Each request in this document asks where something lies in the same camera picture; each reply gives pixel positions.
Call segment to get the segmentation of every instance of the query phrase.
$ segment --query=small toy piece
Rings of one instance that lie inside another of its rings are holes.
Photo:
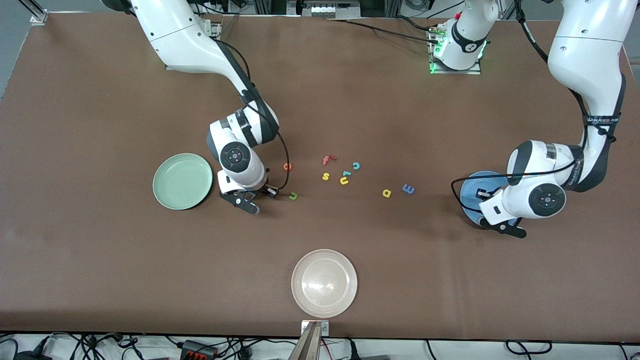
[[[415,191],[415,188],[412,188],[411,186],[404,184],[404,186],[402,187],[402,191],[406,192],[407,194],[413,194],[413,192]]]

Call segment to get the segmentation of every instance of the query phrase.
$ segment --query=red wire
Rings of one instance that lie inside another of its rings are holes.
[[[322,339],[322,345],[324,345],[324,348],[326,349],[326,353],[329,354],[329,360],[333,360],[333,358],[331,357],[331,352],[329,351],[329,347],[326,346],[326,342],[324,339]]]

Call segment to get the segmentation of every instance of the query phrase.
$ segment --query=white robotic arm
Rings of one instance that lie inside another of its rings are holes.
[[[166,66],[182,72],[221,74],[235,86],[245,107],[213,122],[206,141],[223,169],[218,172],[220,196],[251,214],[258,213],[251,202],[255,192],[264,190],[274,197],[278,189],[266,184],[266,169],[252,148],[276,137],[278,118],[230,49],[205,34],[202,18],[186,0],[131,0],[131,7]]]
[[[492,189],[484,188],[486,185],[477,180],[500,175],[483,174],[467,180],[479,185],[474,191],[480,203],[479,210],[466,207],[466,211],[478,212],[481,216],[470,215],[472,220],[500,233],[524,237],[526,233],[516,227],[514,219],[551,217],[564,208],[565,191],[585,192],[600,184],[607,171],[609,147],[615,141],[613,132],[620,119],[625,93],[625,78],[619,66],[620,49],[637,0],[561,2],[564,15],[551,46],[548,67],[560,83],[572,89],[588,105],[582,114],[584,133],[578,145],[536,140],[520,144],[511,153],[507,173],[533,175],[509,176],[504,186]],[[469,9],[492,8],[492,4],[490,0],[467,0],[460,20],[470,18],[465,17]],[[477,21],[482,32],[475,38],[482,34],[486,36],[486,17]],[[455,49],[449,44],[449,52],[443,52],[445,58],[441,60],[445,64],[449,54],[460,59],[452,48]],[[458,44],[457,49],[459,55],[461,45]],[[464,66],[473,65],[470,62],[477,59],[473,56],[469,53]]]

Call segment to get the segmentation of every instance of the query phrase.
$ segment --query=green plate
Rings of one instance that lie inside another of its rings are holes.
[[[202,201],[213,184],[211,167],[196,154],[168,158],[154,176],[154,195],[172,210],[185,210]]]

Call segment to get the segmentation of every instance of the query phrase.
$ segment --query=brown tabletop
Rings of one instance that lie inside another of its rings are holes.
[[[556,28],[531,23],[544,48]],[[252,217],[217,186],[187,211],[162,207],[151,187],[180,152],[219,170],[204,136],[241,107],[230,82],[164,70],[134,17],[52,14],[31,29],[0,103],[0,329],[295,336],[310,317],[291,273],[328,248],[358,274],[332,336],[639,341],[629,66],[606,180],[569,193],[553,218],[524,220],[520,240],[473,226],[449,183],[504,171],[524,140],[576,143],[582,124],[517,23],[490,37],[483,75],[443,76],[429,74],[420,42],[320,19],[237,19],[225,40],[280,118],[286,191],[300,195],[257,199]],[[280,184],[279,142],[256,150]],[[329,153],[338,161],[323,167]]]

